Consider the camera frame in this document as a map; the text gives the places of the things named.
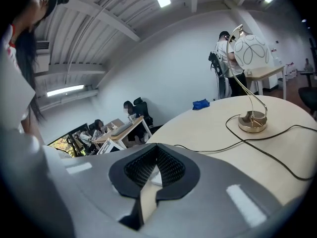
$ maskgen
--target white wall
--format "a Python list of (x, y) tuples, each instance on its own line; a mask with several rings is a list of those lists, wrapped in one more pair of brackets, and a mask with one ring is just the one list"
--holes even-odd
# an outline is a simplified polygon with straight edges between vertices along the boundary
[(100, 115), (90, 98), (65, 103), (43, 111), (46, 121), (40, 124), (40, 132), (46, 144), (53, 142), (71, 130), (87, 123), (91, 124)]
[(193, 101), (217, 98), (208, 56), (219, 33), (236, 25), (229, 10), (206, 13), (171, 25), (138, 45), (99, 87), (105, 121), (126, 120), (124, 101), (138, 97), (147, 101), (154, 125), (191, 109)]
[(259, 11), (250, 11), (250, 14), (261, 28), (266, 41), (275, 45), (283, 64), (293, 62), (297, 69), (302, 70), (306, 58), (314, 63), (309, 43), (310, 34), (299, 18), (290, 19)]

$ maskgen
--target blue object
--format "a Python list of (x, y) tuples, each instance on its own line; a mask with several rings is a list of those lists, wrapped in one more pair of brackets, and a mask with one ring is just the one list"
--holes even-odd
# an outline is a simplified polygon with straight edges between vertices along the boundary
[(193, 105), (194, 105), (193, 106), (193, 110), (199, 110), (199, 109), (203, 109), (203, 108), (209, 107), (210, 103), (209, 103), (208, 100), (203, 99), (202, 101), (194, 101)]

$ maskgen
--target lamp shade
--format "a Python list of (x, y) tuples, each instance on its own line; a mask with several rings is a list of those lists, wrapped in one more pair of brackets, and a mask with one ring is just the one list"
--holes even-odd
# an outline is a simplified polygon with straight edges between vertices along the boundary
[(243, 69), (267, 67), (269, 50), (265, 42), (253, 34), (240, 35), (234, 45), (234, 56)]

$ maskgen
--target round table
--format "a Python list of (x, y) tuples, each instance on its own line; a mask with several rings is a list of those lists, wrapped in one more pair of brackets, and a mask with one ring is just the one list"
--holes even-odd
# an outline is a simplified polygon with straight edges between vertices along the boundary
[[(243, 139), (269, 137), (294, 124), (317, 129), (315, 120), (300, 107), (275, 97), (258, 97), (268, 108), (264, 131), (250, 134), (238, 127), (238, 119), (228, 122), (228, 127)], [(255, 110), (264, 112), (255, 99), (253, 105)], [(251, 109), (247, 96), (214, 101), (208, 108), (189, 110), (173, 118), (147, 143), (180, 144), (198, 151), (225, 148), (239, 141), (225, 127), (226, 121)], [(281, 160), (297, 176), (308, 178), (315, 173), (317, 133), (314, 131), (296, 127), (278, 137), (251, 143)], [(310, 184), (310, 181), (295, 179), (278, 162), (245, 143), (209, 156), (234, 165), (267, 188), (282, 205), (305, 193)]]

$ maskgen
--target desk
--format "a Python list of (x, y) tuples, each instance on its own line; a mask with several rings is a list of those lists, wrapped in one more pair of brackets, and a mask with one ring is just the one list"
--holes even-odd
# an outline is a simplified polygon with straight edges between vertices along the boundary
[(123, 148), (126, 148), (125, 144), (122, 142), (122, 140), (136, 127), (138, 126), (140, 123), (143, 124), (145, 131), (149, 134), (149, 137), (152, 137), (152, 133), (150, 132), (149, 127), (147, 126), (147, 124), (144, 121), (144, 116), (140, 116), (139, 118), (136, 118), (133, 121), (132, 126), (128, 127), (125, 131), (123, 131), (121, 134), (119, 134), (118, 136), (112, 136), (110, 139), (114, 142), (117, 142), (120, 146), (122, 146)]
[[(314, 119), (300, 107), (283, 99), (259, 96), (267, 105), (267, 128), (249, 134), (238, 127), (238, 119), (228, 123), (240, 137), (263, 138), (277, 134), (299, 124), (317, 129)], [(161, 127), (148, 143), (181, 144), (193, 150), (216, 150), (238, 142), (225, 127), (233, 115), (251, 108), (247, 96), (221, 99), (202, 110), (189, 110)], [(255, 110), (263, 107), (254, 101)], [(317, 159), (317, 133), (294, 128), (278, 137), (252, 142), (255, 146), (284, 162), (296, 175), (308, 178), (315, 173)], [(241, 143), (226, 151), (210, 156), (224, 160), (268, 189), (282, 205), (305, 193), (310, 181), (295, 179), (284, 167), (256, 149)]]
[(110, 138), (112, 141), (118, 143), (120, 146), (122, 146), (124, 149), (126, 149), (126, 146), (122, 142), (123, 138), (125, 138), (136, 126), (138, 126), (140, 123), (143, 124), (145, 131), (149, 134), (149, 137), (152, 137), (152, 133), (150, 132), (149, 127), (147, 126), (146, 122), (143, 119), (143, 116), (140, 116), (139, 118), (136, 118), (133, 121), (133, 124), (128, 127), (126, 130), (124, 130), (121, 134), (117, 136), (112, 136), (112, 131), (107, 132), (106, 134), (102, 135), (100, 138), (97, 138), (96, 140), (93, 140), (92, 142), (95, 144), (95, 146), (100, 150), (100, 147), (98, 144), (103, 144), (106, 142), (108, 138)]
[(244, 74), (248, 80), (255, 81), (257, 83), (259, 95), (263, 95), (263, 85), (262, 80), (271, 77), (279, 72), (282, 72), (283, 75), (283, 99), (286, 100), (286, 78), (284, 72), (284, 66), (278, 67), (265, 67), (251, 70), (252, 75), (247, 75), (245, 71)]
[(101, 137), (97, 138), (96, 140), (92, 140), (93, 144), (96, 146), (98, 150), (100, 147), (98, 144), (104, 144), (108, 138), (111, 137), (112, 131), (107, 132), (106, 134), (102, 135)]

